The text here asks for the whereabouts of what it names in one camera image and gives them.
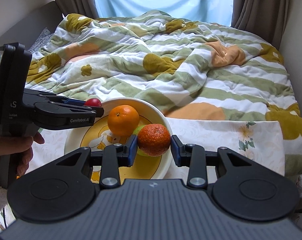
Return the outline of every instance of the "yellow plate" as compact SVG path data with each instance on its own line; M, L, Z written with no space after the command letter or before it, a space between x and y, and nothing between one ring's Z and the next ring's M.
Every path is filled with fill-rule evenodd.
M92 151L97 151L103 150L107 145L114 143L125 144L127 137L119 137L112 134L107 126L110 110L120 105L130 105L138 111L140 115L139 125L161 123L172 135L170 125L164 115L151 104L134 98L111 99L103 102L104 116L96 118L92 127L73 129L69 133L64 147L64 154L83 146L89 146ZM171 160L170 149L159 157L145 157L137 154L132 167L119 168L121 183L123 183L124 179L162 179L170 166ZM99 182L100 170L100 166L93 167L92 182Z

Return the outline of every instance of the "leaf print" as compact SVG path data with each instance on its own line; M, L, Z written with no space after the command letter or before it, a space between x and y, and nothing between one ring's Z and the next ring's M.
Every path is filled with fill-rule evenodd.
M253 141L250 141L250 142L248 142L249 143L249 145L252 147L252 148L255 148L255 144L253 143Z
M256 123L253 122L253 121L249 121L247 124L248 124L248 125L255 125Z
M240 141L240 140L239 140L239 150L245 151L244 143L242 141Z
M249 148L248 144L249 144L249 142L248 142L248 141L245 141L244 150L247 150L247 149Z

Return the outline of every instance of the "comforter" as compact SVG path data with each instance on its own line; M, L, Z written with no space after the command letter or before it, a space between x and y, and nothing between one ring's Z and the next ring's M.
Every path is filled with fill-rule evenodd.
M283 56L249 32L157 10L70 14L33 54L25 87L81 100L139 98L172 118L247 121L241 151L255 147L255 122L278 121L286 174L302 174L302 118Z

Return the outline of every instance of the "green tennis ball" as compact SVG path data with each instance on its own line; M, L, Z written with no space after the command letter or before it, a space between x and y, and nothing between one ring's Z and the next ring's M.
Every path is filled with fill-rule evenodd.
M134 135L138 135L139 132L141 131L141 129L142 129L144 126L145 126L145 125L140 125L140 126L138 126L138 127L134 130L133 134L134 134ZM137 148L137 152L136 152L136 153L139 154L139 155L141 155L141 156L149 157L147 154L145 154L144 152L142 152L142 150L140 150L139 147Z

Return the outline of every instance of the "pillow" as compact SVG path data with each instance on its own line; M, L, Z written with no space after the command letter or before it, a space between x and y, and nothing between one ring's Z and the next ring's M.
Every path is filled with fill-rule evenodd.
M43 47L49 42L52 36L53 33L50 33L50 31L47 28L45 28L44 30L42 30L40 36L38 36L35 43L30 47L29 51L32 54L38 51L41 47Z

